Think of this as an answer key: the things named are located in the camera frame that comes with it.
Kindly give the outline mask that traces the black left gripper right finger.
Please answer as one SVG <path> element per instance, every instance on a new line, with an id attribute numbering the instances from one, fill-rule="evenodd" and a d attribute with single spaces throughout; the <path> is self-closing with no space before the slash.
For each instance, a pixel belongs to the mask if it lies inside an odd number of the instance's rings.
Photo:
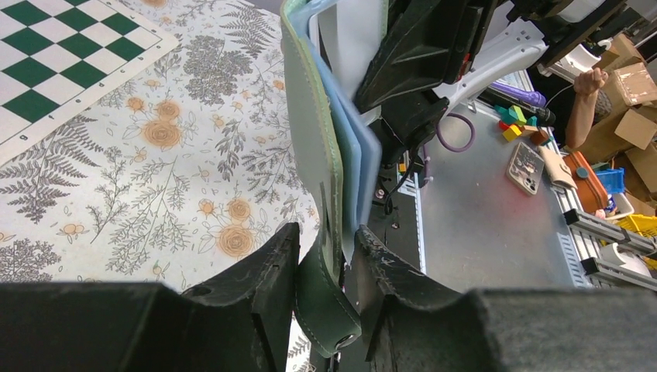
<path id="1" fill-rule="evenodd" d="M 373 371 L 654 371 L 656 296 L 628 289 L 459 293 L 365 226 L 354 264 Z"/>

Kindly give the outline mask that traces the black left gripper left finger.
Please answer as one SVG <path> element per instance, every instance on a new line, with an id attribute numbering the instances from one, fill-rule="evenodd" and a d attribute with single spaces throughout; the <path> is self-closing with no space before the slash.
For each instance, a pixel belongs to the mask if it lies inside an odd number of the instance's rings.
<path id="1" fill-rule="evenodd" d="M 1 287 L 3 371 L 283 371 L 300 228 L 177 293 L 160 283 Z"/>

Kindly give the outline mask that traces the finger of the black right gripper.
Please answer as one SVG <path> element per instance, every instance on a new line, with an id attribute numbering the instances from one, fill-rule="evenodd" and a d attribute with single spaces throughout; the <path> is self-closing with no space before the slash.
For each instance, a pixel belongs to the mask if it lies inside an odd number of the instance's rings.
<path id="1" fill-rule="evenodd" d="M 396 96 L 458 82 L 480 52 L 497 7 L 480 0 L 393 1 L 355 106 L 366 112 Z"/>

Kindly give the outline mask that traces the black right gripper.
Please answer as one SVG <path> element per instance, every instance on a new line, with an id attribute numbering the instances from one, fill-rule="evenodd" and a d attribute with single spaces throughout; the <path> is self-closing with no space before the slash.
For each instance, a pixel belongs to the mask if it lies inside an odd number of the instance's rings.
<path id="1" fill-rule="evenodd" d="M 507 28 L 492 39 L 492 68 L 549 67 L 589 40 L 625 5 L 625 1 L 512 1 Z"/>

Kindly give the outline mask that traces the green card holder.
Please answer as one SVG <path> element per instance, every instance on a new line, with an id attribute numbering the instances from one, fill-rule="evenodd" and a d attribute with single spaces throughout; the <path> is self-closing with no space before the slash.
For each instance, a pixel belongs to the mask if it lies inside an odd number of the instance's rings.
<path id="1" fill-rule="evenodd" d="M 353 257 L 356 230 L 370 216 L 382 155 L 380 141 L 311 41 L 311 19 L 332 6 L 331 1 L 285 1 L 280 9 L 296 168 L 320 222 L 298 268 L 294 312 L 313 350 L 324 358 L 361 334 L 340 274 Z"/>

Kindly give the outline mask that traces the person forearm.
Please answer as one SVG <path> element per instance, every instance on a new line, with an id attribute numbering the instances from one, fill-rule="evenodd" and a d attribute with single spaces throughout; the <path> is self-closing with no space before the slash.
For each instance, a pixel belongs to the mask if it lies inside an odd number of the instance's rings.
<path id="1" fill-rule="evenodd" d="M 571 149 L 584 144 L 593 126 L 595 106 L 601 88 L 608 79 L 607 72 L 599 67 L 575 78 L 575 98 L 565 131 L 565 145 Z"/>

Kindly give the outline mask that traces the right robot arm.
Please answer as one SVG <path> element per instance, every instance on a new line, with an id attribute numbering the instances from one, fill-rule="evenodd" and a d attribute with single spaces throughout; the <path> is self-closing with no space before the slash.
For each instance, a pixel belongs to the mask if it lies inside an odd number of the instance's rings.
<path id="1" fill-rule="evenodd" d="M 497 1 L 393 1 L 387 34 L 356 92 L 361 112 L 394 113 L 377 131 L 384 164 L 418 150 L 457 105 L 515 71 L 548 67 L 624 6 L 622 1 L 514 1 L 486 34 Z"/>

